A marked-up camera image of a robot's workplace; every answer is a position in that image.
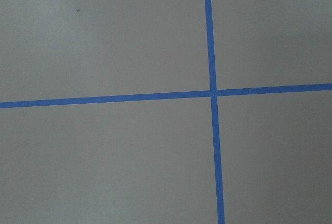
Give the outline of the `blue tape strip lengthwise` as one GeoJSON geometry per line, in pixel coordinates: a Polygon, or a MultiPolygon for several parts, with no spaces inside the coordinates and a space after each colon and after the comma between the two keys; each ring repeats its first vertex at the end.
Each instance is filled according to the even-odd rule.
{"type": "Polygon", "coordinates": [[[210,101],[211,101],[214,168],[215,168],[215,183],[216,183],[217,219],[218,223],[225,223],[212,0],[204,0],[204,1],[205,1],[205,20],[206,20],[206,34],[207,34],[207,51],[208,51],[208,60],[209,60],[209,82],[210,82],[210,101]]]}

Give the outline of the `blue tape strip crosswise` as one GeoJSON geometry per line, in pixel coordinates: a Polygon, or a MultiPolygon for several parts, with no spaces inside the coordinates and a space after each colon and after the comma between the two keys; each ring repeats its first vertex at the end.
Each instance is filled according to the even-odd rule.
{"type": "Polygon", "coordinates": [[[323,83],[323,84],[294,85],[294,86],[218,89],[215,91],[203,90],[203,91],[186,91],[186,92],[183,91],[183,92],[93,96],[93,97],[74,97],[74,98],[65,98],[65,99],[1,102],[1,109],[59,106],[59,105],[97,104],[97,103],[113,103],[113,102],[152,101],[152,100],[168,100],[168,99],[193,99],[193,98],[213,97],[213,96],[219,97],[219,96],[255,95],[255,94],[330,91],[330,90],[331,90],[331,84],[323,83]]]}

